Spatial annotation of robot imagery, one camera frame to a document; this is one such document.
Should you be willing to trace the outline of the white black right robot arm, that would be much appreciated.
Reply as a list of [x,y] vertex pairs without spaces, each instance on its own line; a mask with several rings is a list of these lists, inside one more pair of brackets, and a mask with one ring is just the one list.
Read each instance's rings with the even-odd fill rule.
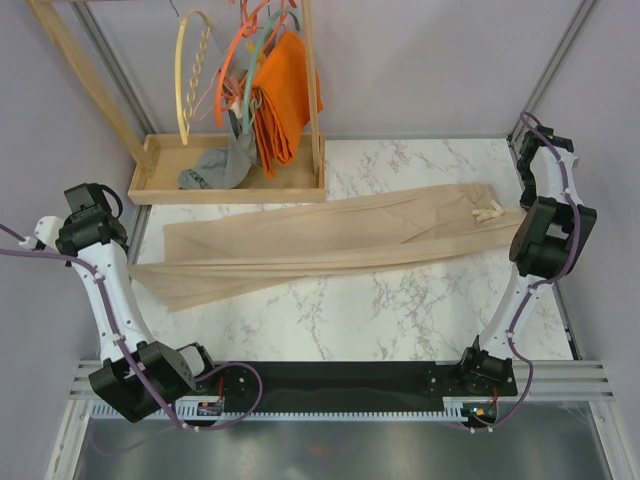
[[512,363],[523,360],[517,343],[537,302],[574,268],[597,220],[577,193],[573,142],[551,128],[536,126],[524,136],[517,169],[524,184],[526,211],[509,250],[511,276],[485,329],[457,365],[466,393],[513,394]]

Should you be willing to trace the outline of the beige trousers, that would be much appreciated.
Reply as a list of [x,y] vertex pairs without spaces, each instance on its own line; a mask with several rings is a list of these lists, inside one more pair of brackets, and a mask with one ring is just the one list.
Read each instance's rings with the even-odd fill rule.
[[441,185],[164,227],[133,279],[179,311],[304,277],[401,269],[507,246],[525,217],[492,186]]

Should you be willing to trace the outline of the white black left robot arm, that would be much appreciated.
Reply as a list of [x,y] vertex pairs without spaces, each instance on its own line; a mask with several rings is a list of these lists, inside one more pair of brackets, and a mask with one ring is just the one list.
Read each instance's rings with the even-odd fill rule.
[[128,271],[127,233],[112,211],[110,187],[83,183],[64,192],[70,215],[55,248],[80,277],[96,321],[101,368],[89,375],[97,396],[136,423],[193,392],[208,394],[219,380],[206,349],[180,349],[156,340],[146,325]]

